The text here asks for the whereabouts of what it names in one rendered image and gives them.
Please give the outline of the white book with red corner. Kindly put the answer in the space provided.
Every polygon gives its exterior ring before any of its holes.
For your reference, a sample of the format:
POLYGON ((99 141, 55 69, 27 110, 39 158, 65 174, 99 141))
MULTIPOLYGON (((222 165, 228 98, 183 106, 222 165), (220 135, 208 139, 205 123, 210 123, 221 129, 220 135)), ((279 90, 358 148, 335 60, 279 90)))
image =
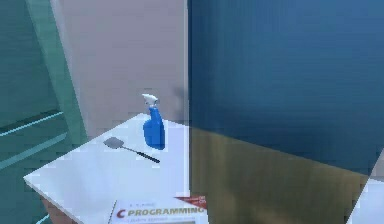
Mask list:
POLYGON ((209 224, 204 196, 117 200, 108 224, 209 224))

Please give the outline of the white counter top cabinet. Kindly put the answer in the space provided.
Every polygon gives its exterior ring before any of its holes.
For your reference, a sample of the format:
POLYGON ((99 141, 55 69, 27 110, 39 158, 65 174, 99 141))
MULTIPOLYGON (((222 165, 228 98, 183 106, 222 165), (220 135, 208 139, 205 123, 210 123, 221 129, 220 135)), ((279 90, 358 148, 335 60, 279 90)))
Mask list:
POLYGON ((189 128, 168 120, 163 150, 149 147, 138 114, 24 177, 25 182, 78 224, 107 224, 117 199, 187 196, 189 128), (110 137, 159 160, 104 144, 110 137))

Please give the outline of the blue spray bottle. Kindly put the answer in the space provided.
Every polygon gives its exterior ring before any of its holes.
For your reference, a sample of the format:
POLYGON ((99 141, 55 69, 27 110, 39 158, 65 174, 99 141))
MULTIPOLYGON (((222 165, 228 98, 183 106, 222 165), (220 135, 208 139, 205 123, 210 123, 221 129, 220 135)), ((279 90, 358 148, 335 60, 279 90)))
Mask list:
POLYGON ((163 150, 165 148, 165 128, 157 107, 158 98, 147 93, 143 94, 143 98, 150 114, 150 118, 143 125, 145 142, 154 149, 163 150))

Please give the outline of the teal refrigerator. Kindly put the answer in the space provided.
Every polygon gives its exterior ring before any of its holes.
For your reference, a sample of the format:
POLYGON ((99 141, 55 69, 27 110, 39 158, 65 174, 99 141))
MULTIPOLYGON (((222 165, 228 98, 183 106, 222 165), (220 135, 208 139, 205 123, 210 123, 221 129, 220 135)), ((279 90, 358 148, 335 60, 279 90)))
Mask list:
POLYGON ((0 0, 0 224, 44 220, 24 177, 83 137, 51 0, 0 0))

